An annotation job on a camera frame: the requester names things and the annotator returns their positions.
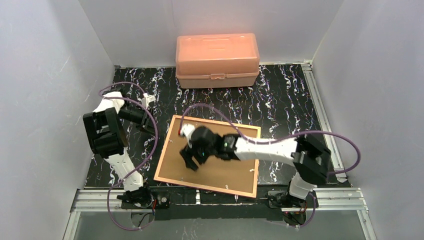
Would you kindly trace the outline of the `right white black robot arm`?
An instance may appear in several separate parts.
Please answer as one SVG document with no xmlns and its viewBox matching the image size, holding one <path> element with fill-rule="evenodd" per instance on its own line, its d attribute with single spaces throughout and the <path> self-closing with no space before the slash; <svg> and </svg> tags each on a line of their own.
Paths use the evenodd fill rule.
<svg viewBox="0 0 424 240">
<path fill-rule="evenodd" d="M 311 134 L 277 140 L 235 133 L 219 135 L 205 126 L 184 124 L 178 135 L 187 141 L 179 153 L 185 166 L 193 171 L 210 157 L 223 161 L 280 162 L 295 168 L 287 194 L 300 200 L 305 200 L 317 186 L 327 183 L 331 151 Z"/>
</svg>

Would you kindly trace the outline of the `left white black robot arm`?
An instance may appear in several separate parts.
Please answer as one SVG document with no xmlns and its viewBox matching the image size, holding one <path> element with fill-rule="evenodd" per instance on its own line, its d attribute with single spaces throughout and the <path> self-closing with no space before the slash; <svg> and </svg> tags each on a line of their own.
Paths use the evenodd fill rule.
<svg viewBox="0 0 424 240">
<path fill-rule="evenodd" d="M 144 133 L 155 134 L 150 114 L 150 104 L 156 101 L 154 95 L 143 93 L 141 107 L 130 106 L 120 90 L 103 95 L 98 107 L 83 115 L 83 123 L 90 148 L 94 154 L 106 160 L 118 177 L 123 180 L 126 192 L 135 192 L 144 187 L 143 176 L 135 171 L 127 176 L 135 166 L 128 154 L 127 131 L 121 119 L 135 124 Z"/>
</svg>

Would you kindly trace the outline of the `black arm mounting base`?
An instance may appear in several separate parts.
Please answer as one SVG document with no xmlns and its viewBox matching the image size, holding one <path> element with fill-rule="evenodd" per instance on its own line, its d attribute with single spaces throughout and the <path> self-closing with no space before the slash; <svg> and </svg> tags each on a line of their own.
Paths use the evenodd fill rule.
<svg viewBox="0 0 424 240">
<path fill-rule="evenodd" d="M 307 211 L 319 207 L 313 191 L 305 200 L 288 194 L 286 185 L 260 185 L 255 197 L 182 186 L 153 186 L 138 202 L 116 196 L 124 210 L 143 210 L 157 221 L 180 219 L 265 219 L 303 224 Z"/>
</svg>

